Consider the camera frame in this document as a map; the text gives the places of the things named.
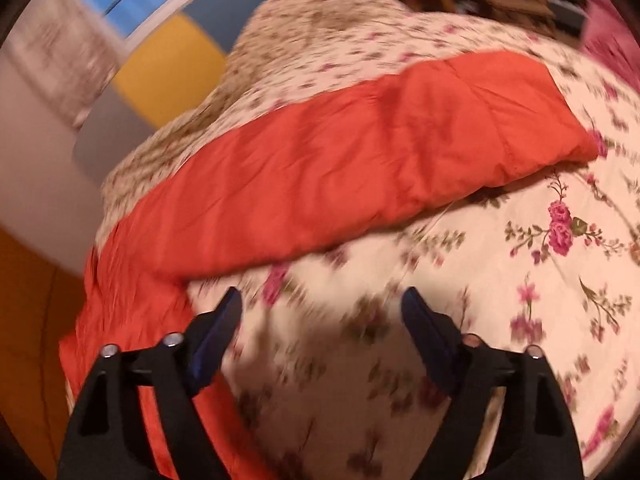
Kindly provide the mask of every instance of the floral fabric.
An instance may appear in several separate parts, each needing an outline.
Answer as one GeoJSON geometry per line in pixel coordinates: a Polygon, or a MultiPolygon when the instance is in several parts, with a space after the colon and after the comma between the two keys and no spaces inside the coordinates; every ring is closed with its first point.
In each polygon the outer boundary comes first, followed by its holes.
{"type": "MultiPolygon", "coordinates": [[[[412,14],[387,0],[270,0],[263,9],[300,23],[298,4],[315,6],[323,34],[300,25],[305,47],[271,58],[242,92],[229,78],[226,91],[237,97],[209,124],[193,127],[188,140],[170,126],[132,154],[109,181],[117,199],[107,202],[98,244],[197,149],[269,110],[417,60],[502,48],[533,56],[599,143],[601,156],[588,167],[482,189],[325,254],[193,282],[190,297],[204,312],[228,286],[242,292],[242,325],[223,371],[283,478],[398,479],[415,471],[447,399],[402,327],[399,297],[408,286],[494,347],[542,346],[574,417],[585,473],[594,476],[640,406],[639,96],[568,47],[478,18],[412,14]],[[179,146],[160,167],[145,159],[158,139],[179,146]]],[[[258,10],[246,37],[259,39],[266,19],[258,10]]],[[[286,42],[295,30],[273,34],[286,42]]],[[[261,47],[239,44],[244,63],[256,63],[252,49],[261,47]]],[[[500,395],[469,476],[484,470],[499,413],[500,395]]]]}

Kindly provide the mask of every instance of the brown floor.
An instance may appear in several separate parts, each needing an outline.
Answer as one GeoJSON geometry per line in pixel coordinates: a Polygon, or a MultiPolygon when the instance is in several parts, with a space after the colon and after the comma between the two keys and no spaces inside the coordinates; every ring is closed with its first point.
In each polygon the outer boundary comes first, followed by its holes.
{"type": "Polygon", "coordinates": [[[68,419],[58,341],[83,303],[79,278],[0,229],[0,413],[50,479],[68,419]]]}

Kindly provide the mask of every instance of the pink cloth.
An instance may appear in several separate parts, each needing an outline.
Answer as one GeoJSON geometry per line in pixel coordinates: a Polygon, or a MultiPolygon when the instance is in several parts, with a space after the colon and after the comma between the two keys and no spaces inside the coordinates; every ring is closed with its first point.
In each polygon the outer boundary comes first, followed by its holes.
{"type": "Polygon", "coordinates": [[[640,92],[640,47],[609,0],[588,0],[581,51],[640,92]]]}

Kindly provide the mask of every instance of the metal screw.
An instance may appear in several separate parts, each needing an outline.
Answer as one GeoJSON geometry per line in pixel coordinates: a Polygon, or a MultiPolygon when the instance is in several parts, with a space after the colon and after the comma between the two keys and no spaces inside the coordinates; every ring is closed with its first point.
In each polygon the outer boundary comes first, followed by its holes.
{"type": "Polygon", "coordinates": [[[179,345],[183,341],[184,336],[180,332],[171,332],[162,338],[162,342],[169,347],[179,345]]]}
{"type": "Polygon", "coordinates": [[[529,354],[534,359],[540,359],[541,357],[545,356],[545,351],[538,345],[529,345],[527,346],[527,354],[529,354]]]}
{"type": "Polygon", "coordinates": [[[100,349],[100,355],[102,357],[113,357],[120,351],[120,347],[118,345],[109,344],[105,345],[100,349]]]}
{"type": "Polygon", "coordinates": [[[465,334],[462,336],[462,342],[471,348],[478,348],[482,344],[482,338],[476,334],[465,334]]]}

